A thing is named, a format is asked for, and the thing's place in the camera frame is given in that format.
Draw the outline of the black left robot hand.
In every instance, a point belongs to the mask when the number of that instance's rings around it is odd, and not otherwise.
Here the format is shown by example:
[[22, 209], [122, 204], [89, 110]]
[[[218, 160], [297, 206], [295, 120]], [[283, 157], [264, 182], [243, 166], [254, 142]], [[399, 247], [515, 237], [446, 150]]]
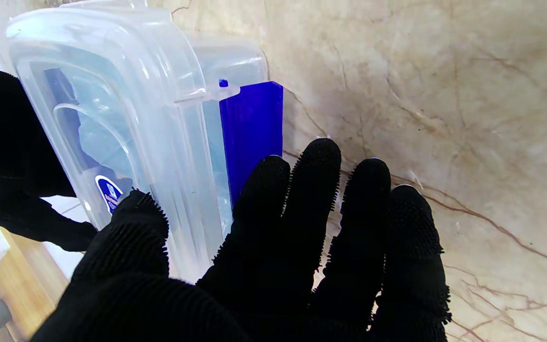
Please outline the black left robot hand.
[[169, 277], [168, 221], [133, 189], [98, 232], [33, 342], [445, 342], [452, 319], [432, 210], [382, 160], [348, 178], [324, 277], [341, 153], [315, 139], [293, 168], [261, 160], [194, 284]]

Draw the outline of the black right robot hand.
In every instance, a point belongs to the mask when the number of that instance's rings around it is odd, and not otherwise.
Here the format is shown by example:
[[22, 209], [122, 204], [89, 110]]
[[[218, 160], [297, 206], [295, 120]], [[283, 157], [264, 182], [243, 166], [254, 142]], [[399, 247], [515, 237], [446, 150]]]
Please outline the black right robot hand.
[[0, 71], [0, 227], [69, 252], [85, 252], [97, 230], [57, 212], [47, 197], [76, 197], [18, 78]]

